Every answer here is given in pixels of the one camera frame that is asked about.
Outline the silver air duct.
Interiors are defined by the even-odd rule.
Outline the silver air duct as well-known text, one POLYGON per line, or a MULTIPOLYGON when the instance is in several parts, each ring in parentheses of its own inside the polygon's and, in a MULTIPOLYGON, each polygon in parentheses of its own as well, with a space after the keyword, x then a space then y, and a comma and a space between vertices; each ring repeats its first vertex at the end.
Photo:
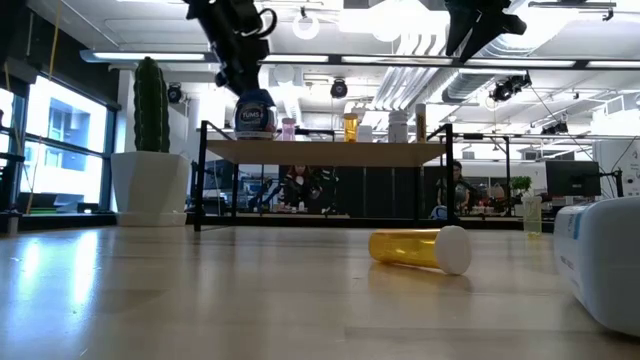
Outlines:
MULTIPOLYGON (((528 56, 551 40, 577 16, 575 10, 531 7, 529 3, 532 1, 543 0, 511 0, 511 5, 505 10, 507 14, 517 15, 526 23, 527 29, 523 35, 500 34, 474 56, 488 58, 528 56)), ((454 55, 460 57, 471 31, 454 55)))

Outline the green cactus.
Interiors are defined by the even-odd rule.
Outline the green cactus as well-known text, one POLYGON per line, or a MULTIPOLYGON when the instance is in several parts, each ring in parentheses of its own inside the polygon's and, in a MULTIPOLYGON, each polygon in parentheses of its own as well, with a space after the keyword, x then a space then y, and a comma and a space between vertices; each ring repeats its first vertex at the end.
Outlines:
POLYGON ((167 84, 156 60, 145 57, 138 63, 133 90, 136 150, 168 153, 170 125, 167 84))

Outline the black spotlight cluster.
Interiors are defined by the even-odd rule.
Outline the black spotlight cluster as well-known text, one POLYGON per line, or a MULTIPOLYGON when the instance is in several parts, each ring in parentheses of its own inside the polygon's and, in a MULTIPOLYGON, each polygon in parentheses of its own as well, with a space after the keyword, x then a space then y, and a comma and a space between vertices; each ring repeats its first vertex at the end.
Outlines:
POLYGON ((489 97, 494 102, 506 102, 531 85, 532 81, 529 74, 511 76, 497 82, 494 89, 489 92, 489 97))

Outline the white bottle blue label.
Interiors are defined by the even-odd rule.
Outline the white bottle blue label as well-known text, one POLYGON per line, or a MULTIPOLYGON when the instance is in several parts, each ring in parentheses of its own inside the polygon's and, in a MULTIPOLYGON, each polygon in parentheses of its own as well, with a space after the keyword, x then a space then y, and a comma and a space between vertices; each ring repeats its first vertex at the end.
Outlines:
POLYGON ((640 197, 565 206, 554 221, 556 267, 609 330, 640 337, 640 197))

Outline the Tums bottle blue cap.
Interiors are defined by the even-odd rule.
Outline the Tums bottle blue cap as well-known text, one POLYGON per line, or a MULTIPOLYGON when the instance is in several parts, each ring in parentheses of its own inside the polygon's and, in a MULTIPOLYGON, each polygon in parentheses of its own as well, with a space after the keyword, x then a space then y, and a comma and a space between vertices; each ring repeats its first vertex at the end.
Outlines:
POLYGON ((242 94, 234 110, 237 140, 272 140, 277 130, 276 105, 265 89, 242 94))

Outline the small amber vial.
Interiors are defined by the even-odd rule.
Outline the small amber vial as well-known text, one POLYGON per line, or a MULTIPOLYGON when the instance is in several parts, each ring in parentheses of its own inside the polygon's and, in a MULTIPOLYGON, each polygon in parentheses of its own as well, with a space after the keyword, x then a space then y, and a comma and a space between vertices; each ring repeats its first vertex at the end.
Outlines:
POLYGON ((357 141, 357 129, 359 125, 358 115, 355 113, 345 113, 343 115, 344 141, 355 143, 357 141))

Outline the long amber vial white cap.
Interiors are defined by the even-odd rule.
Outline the long amber vial white cap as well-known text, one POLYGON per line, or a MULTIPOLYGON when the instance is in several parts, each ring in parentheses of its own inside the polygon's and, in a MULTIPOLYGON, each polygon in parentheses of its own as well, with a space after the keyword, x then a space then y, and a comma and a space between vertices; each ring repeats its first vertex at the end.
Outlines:
POLYGON ((440 229, 384 229, 369 238, 369 254, 379 262, 439 269, 462 275, 472 261, 467 231, 455 225, 440 229))

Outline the green translucent vial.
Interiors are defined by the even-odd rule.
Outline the green translucent vial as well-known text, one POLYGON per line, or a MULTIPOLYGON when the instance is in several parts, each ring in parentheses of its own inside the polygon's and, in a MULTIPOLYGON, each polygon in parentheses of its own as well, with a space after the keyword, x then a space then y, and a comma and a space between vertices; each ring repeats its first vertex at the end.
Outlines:
POLYGON ((523 230, 529 236, 542 233, 542 199, 540 196, 522 198, 523 230))

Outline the person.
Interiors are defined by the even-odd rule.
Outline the person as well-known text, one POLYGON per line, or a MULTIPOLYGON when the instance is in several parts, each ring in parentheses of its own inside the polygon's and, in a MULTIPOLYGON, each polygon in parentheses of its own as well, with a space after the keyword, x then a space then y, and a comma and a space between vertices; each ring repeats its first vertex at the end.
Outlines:
POLYGON ((290 165, 281 181, 281 202, 288 209, 310 212, 323 192, 312 170, 306 165, 290 165))
MULTIPOLYGON (((459 161, 453 162, 454 184, 454 210, 457 214, 464 213, 471 200, 471 185, 462 174, 462 165, 459 161)), ((445 180, 439 180, 437 186, 437 204, 445 206, 447 202, 447 185, 445 180)))

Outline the black computer monitor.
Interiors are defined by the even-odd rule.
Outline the black computer monitor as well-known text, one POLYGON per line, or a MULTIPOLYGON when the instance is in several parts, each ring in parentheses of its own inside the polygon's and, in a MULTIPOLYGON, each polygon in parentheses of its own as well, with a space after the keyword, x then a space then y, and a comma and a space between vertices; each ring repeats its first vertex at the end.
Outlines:
POLYGON ((600 167, 594 161, 545 162, 547 193, 554 197, 601 195, 600 167))

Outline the black aluminium table frame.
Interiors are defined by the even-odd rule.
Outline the black aluminium table frame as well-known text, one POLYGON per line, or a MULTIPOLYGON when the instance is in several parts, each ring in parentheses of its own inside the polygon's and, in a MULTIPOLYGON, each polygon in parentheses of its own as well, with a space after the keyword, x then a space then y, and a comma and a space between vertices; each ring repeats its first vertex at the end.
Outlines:
MULTIPOLYGON (((186 225, 204 226, 255 226, 255 227, 301 227, 301 228, 354 228, 354 229, 427 229, 442 228, 448 223, 444 220, 399 219, 399 218, 344 218, 340 216, 253 214, 219 217, 213 215, 197 216, 185 214, 186 225)), ((460 219, 457 225, 470 230, 514 230, 524 229, 524 222, 515 217, 470 217, 460 219)))

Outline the large white plastic bottle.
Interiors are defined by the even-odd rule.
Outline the large white plastic bottle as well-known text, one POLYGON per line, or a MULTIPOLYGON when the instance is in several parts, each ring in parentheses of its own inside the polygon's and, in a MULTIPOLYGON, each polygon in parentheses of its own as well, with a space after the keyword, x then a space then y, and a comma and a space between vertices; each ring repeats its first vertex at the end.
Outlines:
POLYGON ((405 111, 394 110, 388 115, 388 142, 408 142, 408 115, 405 111))

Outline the black crossbar with light strips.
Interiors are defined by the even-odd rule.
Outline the black crossbar with light strips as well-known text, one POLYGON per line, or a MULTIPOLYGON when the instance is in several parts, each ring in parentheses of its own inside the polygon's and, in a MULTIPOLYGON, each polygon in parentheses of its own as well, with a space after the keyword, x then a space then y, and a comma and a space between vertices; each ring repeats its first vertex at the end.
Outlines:
MULTIPOLYGON (((207 52, 109 52, 82 50, 88 63, 128 63, 151 57, 165 63, 219 63, 207 52)), ((261 64, 267 65, 331 65, 331 66, 397 66, 469 69, 575 70, 575 71, 640 71, 640 60, 624 59, 551 59, 551 58, 472 58, 465 63, 445 56, 416 55, 344 55, 344 54, 271 54, 261 64)))

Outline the wooden shelf black metal frame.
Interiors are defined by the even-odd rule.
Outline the wooden shelf black metal frame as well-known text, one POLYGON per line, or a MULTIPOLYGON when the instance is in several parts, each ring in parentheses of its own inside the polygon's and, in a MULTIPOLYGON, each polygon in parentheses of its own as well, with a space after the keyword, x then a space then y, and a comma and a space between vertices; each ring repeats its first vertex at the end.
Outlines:
POLYGON ((274 140, 236 140, 221 129, 219 139, 209 139, 208 130, 213 127, 203 120, 200 125, 198 164, 195 192, 195 213, 191 215, 193 229, 200 232, 203 225, 228 226, 281 226, 274 218, 239 219, 237 217, 238 183, 233 183, 231 215, 208 219, 203 208, 204 172, 208 151, 229 160, 234 171, 242 164, 288 164, 335 167, 405 167, 414 170, 414 190, 420 192, 420 172, 423 164, 445 155, 447 175, 453 175, 453 126, 445 124, 426 137, 423 143, 347 143, 347 142, 299 142, 274 140))

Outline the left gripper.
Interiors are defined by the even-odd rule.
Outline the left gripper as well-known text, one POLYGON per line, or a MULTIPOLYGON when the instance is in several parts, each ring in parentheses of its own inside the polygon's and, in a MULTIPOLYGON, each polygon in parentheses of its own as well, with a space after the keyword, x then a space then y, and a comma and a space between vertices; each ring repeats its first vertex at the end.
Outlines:
POLYGON ((263 58, 260 42, 241 42, 233 47, 226 43, 213 43, 220 68, 216 76, 227 80, 227 87, 237 96, 260 88, 259 61, 263 58))

